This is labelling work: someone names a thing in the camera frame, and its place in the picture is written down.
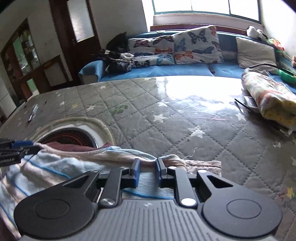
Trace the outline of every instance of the black bag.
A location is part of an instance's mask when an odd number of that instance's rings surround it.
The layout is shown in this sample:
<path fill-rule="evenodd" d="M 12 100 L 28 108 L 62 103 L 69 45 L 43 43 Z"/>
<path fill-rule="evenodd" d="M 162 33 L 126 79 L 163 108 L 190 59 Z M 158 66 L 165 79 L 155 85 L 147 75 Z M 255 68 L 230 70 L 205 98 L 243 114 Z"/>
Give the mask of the black bag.
<path fill-rule="evenodd" d="M 126 32 L 118 34 L 114 37 L 106 47 L 108 50 L 116 53 L 126 53 L 128 52 L 128 38 Z"/>

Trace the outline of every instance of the white cabinet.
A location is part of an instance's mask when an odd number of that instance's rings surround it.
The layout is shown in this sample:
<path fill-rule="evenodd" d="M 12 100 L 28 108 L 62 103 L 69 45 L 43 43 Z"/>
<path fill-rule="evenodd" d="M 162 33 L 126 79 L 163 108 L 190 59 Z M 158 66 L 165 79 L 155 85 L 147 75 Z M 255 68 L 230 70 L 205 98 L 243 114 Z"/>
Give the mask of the white cabinet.
<path fill-rule="evenodd" d="M 16 105 L 13 102 L 1 78 L 0 78 L 0 109 L 1 109 L 0 112 L 3 113 L 5 118 L 8 118 L 11 115 L 11 113 L 16 109 Z"/>

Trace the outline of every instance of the windowsill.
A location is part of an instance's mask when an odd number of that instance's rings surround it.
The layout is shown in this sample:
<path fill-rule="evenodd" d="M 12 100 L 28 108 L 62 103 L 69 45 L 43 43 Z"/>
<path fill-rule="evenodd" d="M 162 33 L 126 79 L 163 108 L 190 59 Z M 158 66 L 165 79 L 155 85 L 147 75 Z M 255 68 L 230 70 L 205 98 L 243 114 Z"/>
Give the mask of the windowsill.
<path fill-rule="evenodd" d="M 153 25 L 208 24 L 247 30 L 249 26 L 264 29 L 264 26 L 249 20 L 210 13 L 166 13 L 153 16 Z"/>

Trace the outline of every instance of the silver bolt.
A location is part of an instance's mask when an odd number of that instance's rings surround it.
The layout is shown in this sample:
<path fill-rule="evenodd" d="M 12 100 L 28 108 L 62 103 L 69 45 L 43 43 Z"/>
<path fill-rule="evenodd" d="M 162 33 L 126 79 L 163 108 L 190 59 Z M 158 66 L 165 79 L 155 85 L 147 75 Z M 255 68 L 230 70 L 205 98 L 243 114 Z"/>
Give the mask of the silver bolt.
<path fill-rule="evenodd" d="M 196 204 L 196 201 L 192 198 L 184 198 L 181 200 L 181 203 L 184 205 L 184 206 L 193 206 Z"/>
<path fill-rule="evenodd" d="M 111 199 L 111 198 L 103 198 L 100 201 L 100 204 L 104 205 L 104 206 L 112 206 L 115 204 L 115 200 Z"/>

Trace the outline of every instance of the butterfly print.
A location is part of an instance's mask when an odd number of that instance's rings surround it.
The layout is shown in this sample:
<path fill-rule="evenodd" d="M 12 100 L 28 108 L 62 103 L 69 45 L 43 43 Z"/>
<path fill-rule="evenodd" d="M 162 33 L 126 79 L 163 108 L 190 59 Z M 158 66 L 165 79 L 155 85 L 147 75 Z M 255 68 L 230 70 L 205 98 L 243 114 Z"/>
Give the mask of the butterfly print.
<path fill-rule="evenodd" d="M 137 40 L 135 45 L 134 45 L 134 48 L 137 48 L 137 47 L 150 47 L 149 44 L 148 44 L 148 40 Z"/>
<path fill-rule="evenodd" d="M 204 54 L 204 53 L 211 54 L 214 49 L 215 48 L 213 46 L 210 46 L 210 47 L 207 47 L 205 50 L 203 50 L 203 49 L 194 49 L 194 50 L 192 50 L 192 52 L 193 53 L 199 53 L 199 54 Z"/>
<path fill-rule="evenodd" d="M 167 59 L 170 62 L 174 62 L 172 56 L 170 54 L 160 54 L 156 60 L 156 65 L 159 65 L 164 59 Z"/>
<path fill-rule="evenodd" d="M 214 44 L 215 47 L 216 47 L 216 49 L 217 49 L 219 52 L 221 52 L 220 44 L 219 44 L 219 43 L 217 43 L 217 42 L 215 42 L 215 41 L 212 41 L 212 44 Z"/>
<path fill-rule="evenodd" d="M 182 51 L 186 51 L 186 47 L 185 47 L 185 38 L 181 39 L 179 45 L 174 44 L 175 47 L 175 52 L 178 52 L 180 49 Z"/>
<path fill-rule="evenodd" d="M 203 61 L 202 59 L 200 59 L 200 62 L 202 62 L 203 64 L 207 64 L 207 62 L 206 62 L 206 61 Z"/>
<path fill-rule="evenodd" d="M 169 53 L 169 54 L 173 54 L 173 50 L 172 48 L 168 48 L 167 50 L 161 50 L 159 48 L 155 49 L 155 54 L 160 54 L 160 53 Z"/>
<path fill-rule="evenodd" d="M 172 43 L 174 42 L 173 36 L 160 36 L 160 37 L 157 37 L 152 44 L 158 44 L 163 39 Z"/>
<path fill-rule="evenodd" d="M 217 28 L 216 28 L 216 26 L 210 26 L 210 30 L 211 30 L 211 33 L 212 33 L 213 36 L 217 36 L 217 33 L 216 33 Z"/>
<path fill-rule="evenodd" d="M 150 66 L 150 60 L 145 60 L 145 62 L 139 62 L 137 60 L 134 61 L 134 65 L 136 67 L 144 67 L 144 66 Z"/>
<path fill-rule="evenodd" d="M 175 54 L 175 58 L 177 60 L 186 59 L 186 58 L 193 59 L 193 55 L 192 55 L 192 52 L 187 51 L 186 53 L 178 53 L 178 54 Z"/>
<path fill-rule="evenodd" d="M 196 41 L 203 41 L 204 43 L 207 42 L 207 38 L 205 37 L 205 29 L 201 30 L 198 35 L 195 35 L 192 32 L 188 32 L 189 36 L 191 37 L 192 44 L 196 44 Z"/>
<path fill-rule="evenodd" d="M 133 53 L 134 57 L 151 56 L 153 53 Z"/>

